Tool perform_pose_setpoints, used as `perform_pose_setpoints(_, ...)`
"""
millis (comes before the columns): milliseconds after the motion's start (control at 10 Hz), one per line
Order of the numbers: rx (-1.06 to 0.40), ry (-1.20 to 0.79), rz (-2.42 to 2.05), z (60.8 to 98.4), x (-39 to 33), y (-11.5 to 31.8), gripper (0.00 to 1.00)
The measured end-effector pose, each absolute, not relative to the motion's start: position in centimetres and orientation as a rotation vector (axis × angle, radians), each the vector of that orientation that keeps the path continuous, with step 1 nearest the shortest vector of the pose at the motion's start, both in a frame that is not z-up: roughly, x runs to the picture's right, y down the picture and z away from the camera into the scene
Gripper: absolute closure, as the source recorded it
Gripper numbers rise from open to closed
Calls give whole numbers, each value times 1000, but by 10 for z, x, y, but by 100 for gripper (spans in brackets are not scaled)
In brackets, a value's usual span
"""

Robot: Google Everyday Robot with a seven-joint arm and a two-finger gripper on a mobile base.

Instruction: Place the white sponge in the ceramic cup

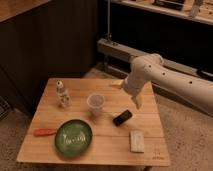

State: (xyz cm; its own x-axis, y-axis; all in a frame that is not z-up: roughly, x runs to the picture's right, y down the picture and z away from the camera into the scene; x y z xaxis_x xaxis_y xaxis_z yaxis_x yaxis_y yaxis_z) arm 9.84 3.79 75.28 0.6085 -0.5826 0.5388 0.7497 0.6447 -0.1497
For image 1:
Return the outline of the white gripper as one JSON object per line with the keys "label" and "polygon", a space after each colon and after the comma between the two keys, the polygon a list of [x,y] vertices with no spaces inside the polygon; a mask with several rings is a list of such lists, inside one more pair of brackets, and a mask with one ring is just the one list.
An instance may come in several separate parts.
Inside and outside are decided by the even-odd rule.
{"label": "white gripper", "polygon": [[133,96],[132,101],[136,105],[136,108],[140,109],[142,101],[141,97],[137,95],[141,92],[145,83],[146,81],[144,79],[129,74],[124,80],[113,81],[110,86],[118,89],[123,88],[127,94]]}

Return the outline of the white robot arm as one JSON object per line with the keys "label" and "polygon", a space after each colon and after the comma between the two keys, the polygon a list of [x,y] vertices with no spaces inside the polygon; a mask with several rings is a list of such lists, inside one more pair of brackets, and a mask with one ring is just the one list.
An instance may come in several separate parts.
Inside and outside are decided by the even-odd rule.
{"label": "white robot arm", "polygon": [[123,89],[140,108],[140,93],[144,85],[151,81],[213,117],[213,82],[172,71],[163,63],[163,58],[156,53],[132,58],[129,75],[114,81],[111,86]]}

